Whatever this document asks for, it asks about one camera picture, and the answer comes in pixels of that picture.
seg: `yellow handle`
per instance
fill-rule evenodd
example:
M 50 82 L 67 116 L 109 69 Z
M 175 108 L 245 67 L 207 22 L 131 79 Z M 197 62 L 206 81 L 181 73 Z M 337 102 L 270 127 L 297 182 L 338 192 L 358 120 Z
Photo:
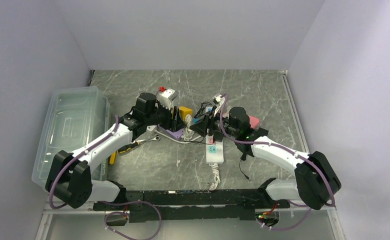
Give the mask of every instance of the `yellow handle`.
M 115 163 L 115 157 L 117 156 L 117 152 L 115 151 L 111 157 L 109 158 L 109 165 L 113 165 Z
M 127 151 L 129 151 L 131 149 L 131 147 L 129 147 L 128 149 L 126 149 L 126 150 L 124 150 L 124 151 L 121 151 L 120 153 L 125 153 L 125 152 L 127 152 Z

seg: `black cable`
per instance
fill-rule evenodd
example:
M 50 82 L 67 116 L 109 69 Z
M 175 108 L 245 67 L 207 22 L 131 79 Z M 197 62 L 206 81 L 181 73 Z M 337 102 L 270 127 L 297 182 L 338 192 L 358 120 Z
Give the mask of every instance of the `black cable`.
M 260 199 L 253 199 L 253 198 L 244 197 L 244 196 L 237 196 L 237 197 L 235 197 L 235 201 L 236 201 L 236 202 L 239 202 L 239 201 L 236 200 L 236 199 L 244 199 L 244 200 L 249 200 L 249 201 L 254 201 L 254 202 L 260 201 Z
M 205 144 L 205 145 L 212 145 L 212 143 L 206 143 L 206 142 L 204 142 L 204 139 L 205 139 L 205 136 L 201 139 L 201 141 L 185 141 L 185 142 L 187 142 L 187 143 L 196 143 L 196 144 Z
M 248 175 L 244 174 L 243 171 L 242 171 L 242 169 L 240 168 L 240 163 L 241 163 L 242 161 L 245 161 L 245 160 L 246 160 L 246 154 L 243 154 L 243 155 L 240 157 L 240 161 L 239 161 L 239 170 L 240 170 L 240 172 L 245 176 L 246 179 L 251 180 L 251 179 L 248 177 Z
M 212 106 L 212 103 L 210 102 L 203 102 L 201 103 L 201 108 L 198 110 L 198 112 L 193 116 L 193 118 L 199 118 L 200 116 L 204 115 L 205 114 L 205 109 L 207 108 L 207 106 Z
M 258 217 L 258 216 L 256 216 L 256 218 L 257 218 L 257 221 L 259 222 L 259 223 L 262 223 L 262 224 L 264 224 L 265 226 L 268 226 L 268 227 L 274 227 L 277 223 L 279 223 L 279 219 L 277 219 L 277 218 L 272 218 L 272 217 L 270 217 L 270 216 L 266 216 L 266 217 L 263 217 L 263 218 L 260 218 L 260 217 Z

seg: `white cable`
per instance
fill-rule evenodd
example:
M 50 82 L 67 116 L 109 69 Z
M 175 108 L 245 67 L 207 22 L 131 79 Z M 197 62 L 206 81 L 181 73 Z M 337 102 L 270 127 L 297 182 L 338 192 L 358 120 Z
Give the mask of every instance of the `white cable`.
M 218 164 L 210 164 L 211 168 L 212 168 L 212 174 L 214 175 L 214 181 L 213 183 L 211 183 L 211 186 L 209 187 L 209 190 L 210 191 L 213 191 L 213 190 L 216 190 L 218 185 L 220 184 L 221 180 L 220 180 L 220 171 L 218 170 Z
M 193 137 L 193 134 L 195 133 L 189 128 L 192 125 L 192 116 L 187 114 L 184 117 L 184 122 L 186 123 L 186 127 L 183 129 L 183 139 L 184 141 L 190 141 L 190 139 Z
M 214 116 L 216 116 L 217 115 L 217 113 L 220 111 L 220 109 L 221 109 L 221 107 L 223 106 L 223 104 L 224 104 L 224 100 L 225 100 L 226 98 L 221 98 L 220 99 L 220 102 L 218 103 L 219 104 L 219 106 L 215 109 L 215 111 L 214 111 Z
M 168 138 L 169 140 L 171 140 L 171 141 L 173 141 L 173 142 L 176 142 L 176 143 L 180 143 L 180 144 L 189 144 L 189 143 L 191 143 L 191 141 L 194 141 L 194 140 L 197 140 L 197 139 L 199 139 L 201 136 L 197 136 L 197 137 L 195 137 L 194 139 L 191 139 L 190 141 L 177 141 L 177 140 L 175 140 L 174 138 L 172 138 L 172 137 L 170 137 L 170 136 L 168 136 L 168 135 L 166 135 L 166 134 L 163 134 L 162 132 L 160 132 L 160 131 L 158 131 L 158 130 L 155 130 L 155 132 L 157 133 L 157 134 L 159 134 L 159 135 L 162 135 L 162 136 L 164 136 L 164 137 L 166 137 L 166 138 Z
M 233 107 L 232 106 L 230 106 L 230 105 L 227 105 L 227 107 L 226 107 L 226 113 L 227 114 L 230 114 L 230 110 L 232 109 Z

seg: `black bracket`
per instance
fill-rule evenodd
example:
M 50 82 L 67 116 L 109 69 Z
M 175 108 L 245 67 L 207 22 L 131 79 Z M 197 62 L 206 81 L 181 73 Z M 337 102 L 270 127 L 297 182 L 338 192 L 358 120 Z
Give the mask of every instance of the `black bracket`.
M 333 194 L 338 192 L 341 188 L 341 183 L 326 156 L 321 152 L 315 151 L 308 159 L 323 172 Z M 329 201 L 330 195 L 323 179 L 310 164 L 306 162 L 299 164 L 295 168 L 295 178 L 299 196 L 307 206 L 314 210 L 319 210 Z
M 120 117 L 120 123 L 133 132 L 133 141 L 146 132 L 148 126 L 170 120 L 171 111 L 161 106 L 156 96 L 148 92 L 141 93 L 131 110 Z
M 53 157 L 45 189 L 50 192 L 52 183 L 61 169 L 73 159 L 72 153 L 60 151 Z M 59 179 L 54 195 L 76 209 L 89 199 L 92 193 L 92 176 L 86 161 L 76 160 Z
M 112 182 L 113 184 L 117 185 L 120 188 L 120 192 L 118 193 L 118 196 L 115 198 L 115 200 L 112 203 L 121 204 L 121 203 L 128 202 L 129 201 L 128 195 L 131 193 L 129 193 L 127 189 L 123 187 L 121 184 L 119 184 L 118 182 L 112 180 L 110 180 L 110 182 Z M 105 204 L 103 202 L 96 202 L 95 204 L 93 204 L 93 211 L 112 211 L 112 210 L 119 211 L 119 210 L 123 210 L 124 208 L 125 208 L 124 205 L 113 206 L 113 205 Z
M 267 191 L 265 190 L 267 188 L 267 186 L 272 182 L 276 180 L 276 178 L 269 178 L 267 181 L 265 181 L 259 188 L 258 188 L 258 192 L 261 193 L 260 197 L 262 198 L 262 200 L 264 202 L 267 203 L 268 206 L 273 206 L 275 205 L 276 203 L 278 204 L 278 206 L 280 208 L 282 208 L 281 206 L 288 206 L 289 205 L 289 202 L 287 200 L 273 200 L 271 199 L 271 197 L 268 195 Z
M 142 201 L 143 200 L 143 193 L 142 192 L 130 191 L 130 192 L 127 193 L 127 200 L 129 202 Z M 128 210 L 130 210 L 130 211 L 141 211 L 142 208 L 143 208 L 143 204 L 141 204 L 141 203 L 130 204 L 128 206 Z
M 236 140 L 238 141 L 255 141 L 259 137 L 267 136 L 268 135 L 268 130 L 263 129 L 263 128 L 258 128 L 258 129 L 248 129 L 246 130 L 243 134 L 241 134 Z M 235 143 L 237 146 L 237 149 L 241 151 L 243 154 L 250 155 L 254 157 L 254 154 L 252 153 L 252 144 L 243 144 L 243 143 Z

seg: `purple block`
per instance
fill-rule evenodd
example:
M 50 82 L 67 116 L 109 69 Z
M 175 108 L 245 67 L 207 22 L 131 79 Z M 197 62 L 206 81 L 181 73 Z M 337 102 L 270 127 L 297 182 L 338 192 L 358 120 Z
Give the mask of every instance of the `purple block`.
M 158 125 L 158 129 L 159 129 L 161 132 L 167 134 L 168 136 L 174 138 L 174 139 L 177 140 L 177 141 L 180 141 L 181 138 L 182 138 L 182 136 L 183 136 L 183 129 L 180 129 L 180 130 L 178 130 L 178 131 L 172 132 L 172 131 L 170 131 L 170 130 L 165 130 L 165 129 L 163 129 L 163 128 L 162 128 L 161 126 L 159 126 L 159 125 Z

